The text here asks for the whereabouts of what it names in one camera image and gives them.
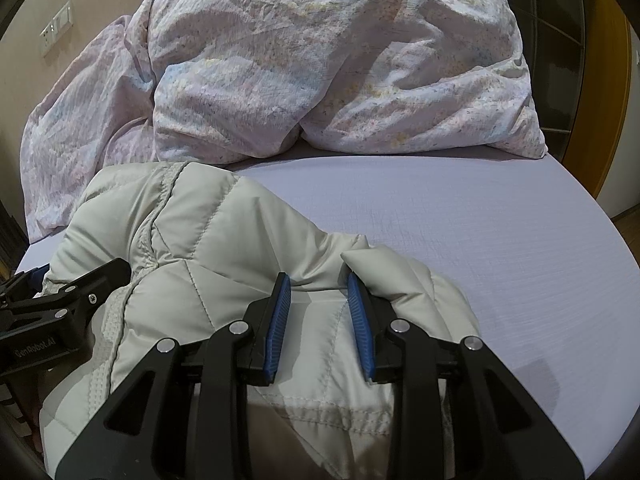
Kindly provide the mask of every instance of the bed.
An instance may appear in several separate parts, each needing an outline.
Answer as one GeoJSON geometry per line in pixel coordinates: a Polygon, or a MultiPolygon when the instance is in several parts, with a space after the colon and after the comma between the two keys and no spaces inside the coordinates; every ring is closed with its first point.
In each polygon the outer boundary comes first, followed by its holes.
{"type": "MultiPolygon", "coordinates": [[[[483,338],[591,475],[640,404],[640,270],[609,219],[551,156],[478,146],[340,156],[299,142],[236,164],[321,229],[364,233],[467,295],[483,338]]],[[[21,265],[48,262],[63,233],[21,265]]]]}

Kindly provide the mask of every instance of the light switch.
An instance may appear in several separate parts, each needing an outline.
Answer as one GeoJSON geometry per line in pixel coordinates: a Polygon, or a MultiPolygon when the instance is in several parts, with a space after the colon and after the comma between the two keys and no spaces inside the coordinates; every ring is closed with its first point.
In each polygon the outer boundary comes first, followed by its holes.
{"type": "Polygon", "coordinates": [[[69,8],[65,6],[65,8],[60,11],[60,17],[58,19],[58,28],[65,28],[68,22],[69,22],[69,8]]]}
{"type": "Polygon", "coordinates": [[[67,2],[40,33],[40,53],[45,56],[51,47],[74,24],[71,2],[67,2]]]}

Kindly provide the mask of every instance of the blue gripper pad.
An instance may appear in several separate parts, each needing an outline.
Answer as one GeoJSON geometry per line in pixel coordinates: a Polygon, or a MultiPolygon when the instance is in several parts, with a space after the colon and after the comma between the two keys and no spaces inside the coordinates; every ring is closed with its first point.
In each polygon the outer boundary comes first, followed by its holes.
{"type": "Polygon", "coordinates": [[[356,275],[352,272],[347,279],[347,292],[349,301],[349,311],[351,312],[351,322],[356,336],[356,345],[360,357],[360,366],[364,377],[370,380],[376,369],[376,359],[374,356],[373,334],[364,310],[360,289],[356,275]]]}
{"type": "Polygon", "coordinates": [[[269,378],[269,382],[273,382],[278,371],[278,363],[280,362],[280,353],[282,352],[282,343],[284,341],[284,332],[287,327],[287,317],[289,317],[289,307],[291,306],[291,280],[285,274],[278,299],[273,309],[273,316],[267,332],[264,356],[264,373],[269,378]]]}
{"type": "Polygon", "coordinates": [[[42,292],[42,282],[47,272],[49,272],[49,264],[39,269],[33,269],[31,271],[31,277],[29,278],[29,287],[38,292],[42,292]]]}

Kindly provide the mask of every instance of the beige wall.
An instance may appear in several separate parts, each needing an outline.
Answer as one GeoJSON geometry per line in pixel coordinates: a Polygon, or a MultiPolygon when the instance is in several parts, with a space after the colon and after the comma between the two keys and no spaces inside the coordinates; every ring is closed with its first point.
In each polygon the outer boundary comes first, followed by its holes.
{"type": "Polygon", "coordinates": [[[0,40],[0,200],[23,228],[19,153],[29,113],[87,43],[142,0],[71,0],[74,26],[42,58],[38,35],[66,1],[25,0],[0,40]]]}

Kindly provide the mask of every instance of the wall socket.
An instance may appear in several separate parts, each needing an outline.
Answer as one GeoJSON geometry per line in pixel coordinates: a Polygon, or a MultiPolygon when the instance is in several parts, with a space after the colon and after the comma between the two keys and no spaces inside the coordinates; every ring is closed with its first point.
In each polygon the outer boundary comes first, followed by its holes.
{"type": "Polygon", "coordinates": [[[40,33],[40,53],[46,56],[62,35],[74,24],[71,2],[67,2],[40,33]]]}

